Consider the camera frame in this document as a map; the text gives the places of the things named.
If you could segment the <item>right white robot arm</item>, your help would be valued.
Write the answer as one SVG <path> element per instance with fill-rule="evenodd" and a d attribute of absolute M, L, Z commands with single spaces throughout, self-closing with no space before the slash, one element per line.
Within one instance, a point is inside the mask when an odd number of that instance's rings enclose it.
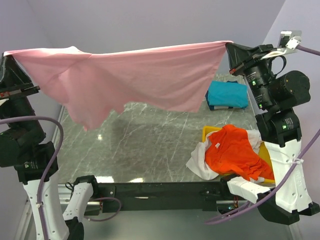
<path fill-rule="evenodd" d="M 243 76 L 261 114 L 256 124 L 268 151 L 275 180 L 274 189 L 262 190 L 238 177 L 219 187 L 222 198 L 238 195 L 250 201 L 269 222 L 291 225 L 300 216 L 312 216 L 320 211 L 308 194 L 304 179 L 302 131 L 294 107 L 310 101 L 310 80 L 298 70 L 273 73 L 272 62 L 277 57 L 271 44 L 247 47 L 227 43 L 230 74 Z"/>

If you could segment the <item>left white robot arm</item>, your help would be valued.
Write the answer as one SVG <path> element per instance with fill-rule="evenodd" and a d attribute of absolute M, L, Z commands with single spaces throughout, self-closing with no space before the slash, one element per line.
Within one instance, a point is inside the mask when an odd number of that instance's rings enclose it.
<path fill-rule="evenodd" d="M 0 134 L 0 165 L 13 167 L 28 195 L 39 240 L 82 240 L 83 218 L 89 201 L 96 200 L 100 188 L 93 175 L 78 177 L 71 199 L 61 209 L 58 191 L 59 145 L 45 142 L 40 122 L 28 96 L 37 94 L 29 76 L 10 55 L 0 58 L 0 122 L 8 129 Z"/>

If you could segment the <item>pink t shirt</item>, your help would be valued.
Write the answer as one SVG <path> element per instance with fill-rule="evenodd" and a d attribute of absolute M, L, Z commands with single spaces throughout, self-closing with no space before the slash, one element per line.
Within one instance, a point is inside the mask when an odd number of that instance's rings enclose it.
<path fill-rule="evenodd" d="M 71 46 L 10 50 L 41 91 L 86 130 L 129 102 L 166 111 L 199 110 L 226 52 L 226 41 L 93 54 Z"/>

